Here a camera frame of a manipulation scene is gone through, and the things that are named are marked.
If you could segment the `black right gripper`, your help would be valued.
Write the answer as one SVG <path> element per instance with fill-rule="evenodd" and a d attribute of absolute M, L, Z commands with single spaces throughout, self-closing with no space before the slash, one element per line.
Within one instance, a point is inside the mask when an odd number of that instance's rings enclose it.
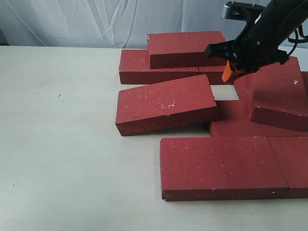
<path fill-rule="evenodd" d="M 289 55 L 278 49 L 280 22 L 277 16 L 261 14 L 255 21 L 249 21 L 236 39 L 209 44 L 205 57 L 227 60 L 221 77 L 223 82 L 233 82 L 270 64 L 284 64 Z"/>

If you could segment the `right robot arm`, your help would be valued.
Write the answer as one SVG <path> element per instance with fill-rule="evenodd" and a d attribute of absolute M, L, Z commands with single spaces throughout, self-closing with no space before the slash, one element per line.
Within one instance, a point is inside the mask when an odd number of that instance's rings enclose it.
<path fill-rule="evenodd" d="M 228 1 L 222 17 L 246 22 L 236 39 L 208 44 L 205 49 L 207 59 L 219 57 L 227 61 L 222 74 L 225 83 L 267 65 L 286 63 L 292 52 L 278 48 L 285 40 L 294 48 L 308 41 L 302 27 L 308 18 L 306 0 L 272 0 L 266 7 Z"/>

